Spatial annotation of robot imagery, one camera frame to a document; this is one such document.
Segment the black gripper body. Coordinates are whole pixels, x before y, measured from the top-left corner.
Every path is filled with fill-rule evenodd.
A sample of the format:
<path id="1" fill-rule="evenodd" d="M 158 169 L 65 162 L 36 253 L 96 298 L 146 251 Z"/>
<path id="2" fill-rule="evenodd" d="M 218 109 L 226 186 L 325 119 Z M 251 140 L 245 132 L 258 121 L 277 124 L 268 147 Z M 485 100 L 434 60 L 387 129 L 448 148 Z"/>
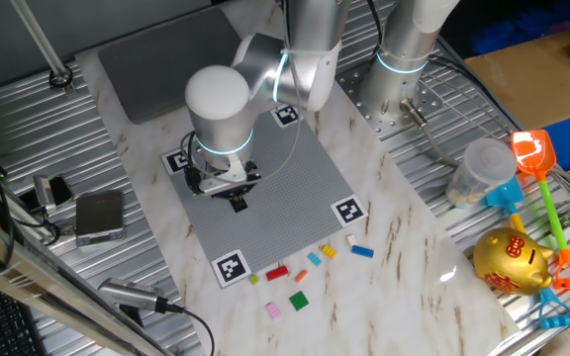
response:
<path id="1" fill-rule="evenodd" d="M 245 182 L 247 184 L 252 184 L 254 181 L 261 178 L 258 167 L 253 160 L 249 160 L 245 163 L 244 171 L 246 173 Z"/>

